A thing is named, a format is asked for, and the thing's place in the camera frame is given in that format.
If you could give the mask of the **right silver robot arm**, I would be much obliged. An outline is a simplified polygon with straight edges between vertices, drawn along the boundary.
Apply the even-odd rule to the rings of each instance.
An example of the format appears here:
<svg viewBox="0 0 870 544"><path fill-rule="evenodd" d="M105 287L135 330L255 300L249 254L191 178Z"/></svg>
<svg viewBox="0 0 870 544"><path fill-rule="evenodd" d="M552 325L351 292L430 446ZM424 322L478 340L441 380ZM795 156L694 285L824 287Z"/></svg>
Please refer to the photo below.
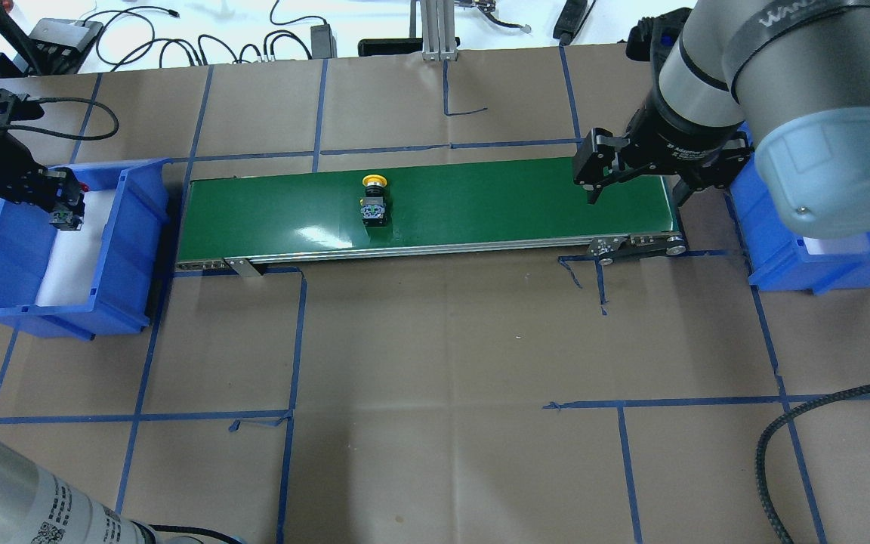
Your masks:
<svg viewBox="0 0 870 544"><path fill-rule="evenodd" d="M580 144L589 203L642 175L684 202L752 162L795 234L870 232L870 1L698 1L640 20L626 55L650 90L624 134Z"/></svg>

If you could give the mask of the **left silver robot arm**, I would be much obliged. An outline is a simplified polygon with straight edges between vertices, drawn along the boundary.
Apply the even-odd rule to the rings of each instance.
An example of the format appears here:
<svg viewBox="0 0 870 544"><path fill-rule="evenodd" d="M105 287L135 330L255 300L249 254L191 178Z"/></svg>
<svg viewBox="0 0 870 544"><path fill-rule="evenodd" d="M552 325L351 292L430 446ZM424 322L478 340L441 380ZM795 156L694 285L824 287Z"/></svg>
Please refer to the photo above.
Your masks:
<svg viewBox="0 0 870 544"><path fill-rule="evenodd" d="M14 137L43 97L0 89L0 323L90 340L140 332L167 224L162 159L39 164ZM0 442L0 543L233 543L215 530L145 524Z"/></svg>

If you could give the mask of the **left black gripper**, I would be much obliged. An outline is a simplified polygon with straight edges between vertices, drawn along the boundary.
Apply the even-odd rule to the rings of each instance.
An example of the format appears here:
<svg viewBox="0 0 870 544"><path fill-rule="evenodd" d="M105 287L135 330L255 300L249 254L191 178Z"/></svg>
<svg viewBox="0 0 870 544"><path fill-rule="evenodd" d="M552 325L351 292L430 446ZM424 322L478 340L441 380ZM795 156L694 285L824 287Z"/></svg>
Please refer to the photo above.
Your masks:
<svg viewBox="0 0 870 544"><path fill-rule="evenodd" d="M0 199L41 208L52 227L82 227L86 193L72 169L47 169L13 135L0 133Z"/></svg>

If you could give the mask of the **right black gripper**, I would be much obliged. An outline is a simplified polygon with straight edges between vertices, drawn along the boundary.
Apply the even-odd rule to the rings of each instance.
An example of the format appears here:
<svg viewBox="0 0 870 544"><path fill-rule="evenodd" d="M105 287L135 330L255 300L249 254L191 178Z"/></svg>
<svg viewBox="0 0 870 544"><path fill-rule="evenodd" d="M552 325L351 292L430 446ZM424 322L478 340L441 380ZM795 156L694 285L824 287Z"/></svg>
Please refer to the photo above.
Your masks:
<svg viewBox="0 0 870 544"><path fill-rule="evenodd" d="M725 186L753 154L752 142L739 125L711 127L682 117L653 84L626 125L624 137L592 128L572 158L573 183L586 190L593 206L601 193L641 175L679 175L673 186L677 207L699 186Z"/></svg>

